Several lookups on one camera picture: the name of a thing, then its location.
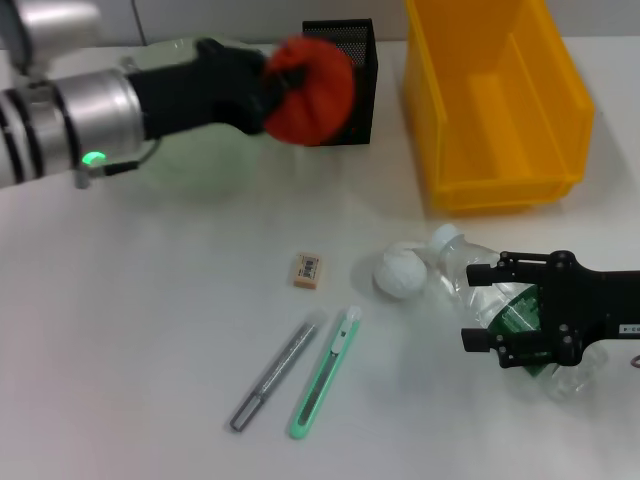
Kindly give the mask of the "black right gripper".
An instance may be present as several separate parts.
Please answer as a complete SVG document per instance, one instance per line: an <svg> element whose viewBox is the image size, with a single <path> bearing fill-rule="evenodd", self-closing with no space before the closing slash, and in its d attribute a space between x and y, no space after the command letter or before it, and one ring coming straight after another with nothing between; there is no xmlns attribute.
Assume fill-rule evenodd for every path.
<svg viewBox="0 0 640 480"><path fill-rule="evenodd" d="M594 343L639 338L637 271L590 270L569 251L551 255L503 251L495 266L469 265L466 276L471 287L537 284L542 278L542 332L549 345L538 331L461 330L466 352L495 350L503 369L551 362L576 366Z"/></svg>

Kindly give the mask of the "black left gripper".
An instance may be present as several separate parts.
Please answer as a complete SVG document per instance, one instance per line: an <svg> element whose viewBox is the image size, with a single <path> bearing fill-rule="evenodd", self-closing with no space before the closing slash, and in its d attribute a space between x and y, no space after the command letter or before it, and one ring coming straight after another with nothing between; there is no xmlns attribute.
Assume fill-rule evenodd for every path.
<svg viewBox="0 0 640 480"><path fill-rule="evenodd" d="M194 42L195 58L127 76L141 110L144 137L160 139L209 124L230 125L246 135L264 131L272 99L265 85L267 57L211 38ZM305 69L272 75L279 95L300 89Z"/></svg>

